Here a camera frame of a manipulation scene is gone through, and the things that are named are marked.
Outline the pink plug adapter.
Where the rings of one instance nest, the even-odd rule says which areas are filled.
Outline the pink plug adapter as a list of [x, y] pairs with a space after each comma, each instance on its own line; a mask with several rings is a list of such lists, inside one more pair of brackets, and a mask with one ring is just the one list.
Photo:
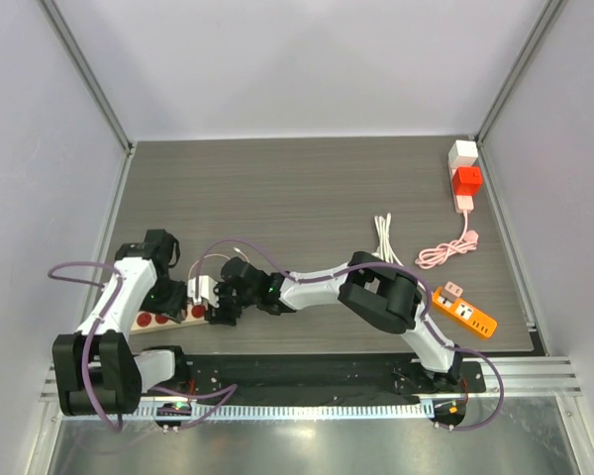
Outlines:
[[441, 291], [441, 295], [449, 301], [456, 301], [461, 298], [463, 289], [451, 281], [448, 281]]

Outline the orange power strip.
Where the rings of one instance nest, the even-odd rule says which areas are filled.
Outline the orange power strip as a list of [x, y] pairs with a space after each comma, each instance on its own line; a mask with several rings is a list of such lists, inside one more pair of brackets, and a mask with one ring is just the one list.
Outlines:
[[490, 338], [497, 329], [498, 324], [494, 319], [460, 297], [451, 300], [443, 287], [433, 293], [432, 300], [438, 312], [479, 339]]

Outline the pink white power strip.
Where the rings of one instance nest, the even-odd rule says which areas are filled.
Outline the pink white power strip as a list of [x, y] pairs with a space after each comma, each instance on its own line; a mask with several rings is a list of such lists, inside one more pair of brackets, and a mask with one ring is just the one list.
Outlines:
[[474, 201], [470, 195], [457, 195], [453, 185], [453, 177], [456, 175], [457, 169], [449, 167], [450, 188], [453, 198], [454, 209], [459, 214], [467, 214], [474, 210]]

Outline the red cube adapter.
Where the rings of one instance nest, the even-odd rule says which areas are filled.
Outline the red cube adapter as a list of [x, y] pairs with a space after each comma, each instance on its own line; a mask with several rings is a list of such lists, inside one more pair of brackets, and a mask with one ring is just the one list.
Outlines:
[[451, 186], [455, 196], [473, 197], [482, 184], [482, 173], [477, 166], [460, 166], [453, 170]]

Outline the white cube adapter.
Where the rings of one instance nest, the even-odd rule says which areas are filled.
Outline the white cube adapter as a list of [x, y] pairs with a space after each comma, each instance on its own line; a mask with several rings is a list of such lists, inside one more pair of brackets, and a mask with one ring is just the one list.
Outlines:
[[447, 163], [452, 169], [462, 166], [473, 166], [478, 156], [476, 142], [456, 140], [448, 152]]

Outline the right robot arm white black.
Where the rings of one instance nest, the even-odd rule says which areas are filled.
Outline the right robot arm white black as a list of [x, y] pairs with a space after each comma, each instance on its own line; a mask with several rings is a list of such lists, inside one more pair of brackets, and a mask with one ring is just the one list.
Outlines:
[[341, 304], [374, 329], [395, 334], [412, 348], [429, 384], [449, 391], [462, 378], [462, 357], [429, 315], [427, 285], [399, 264], [357, 251], [349, 262], [309, 273], [266, 273], [234, 257], [213, 285], [217, 298], [208, 306], [211, 325], [233, 326], [243, 310], [255, 307], [279, 316], [311, 307]]

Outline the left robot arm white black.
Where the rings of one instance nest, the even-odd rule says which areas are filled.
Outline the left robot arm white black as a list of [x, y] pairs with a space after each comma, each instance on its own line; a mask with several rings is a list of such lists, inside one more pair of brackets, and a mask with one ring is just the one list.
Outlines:
[[142, 394], [158, 386], [183, 393], [190, 383], [184, 354], [175, 345], [133, 354], [132, 325], [141, 313], [179, 324], [186, 313], [187, 286], [170, 278], [180, 257], [178, 240], [165, 230], [149, 230], [141, 242], [124, 243], [89, 317], [72, 333], [60, 334], [51, 353], [62, 412], [97, 415], [104, 421], [133, 413]]

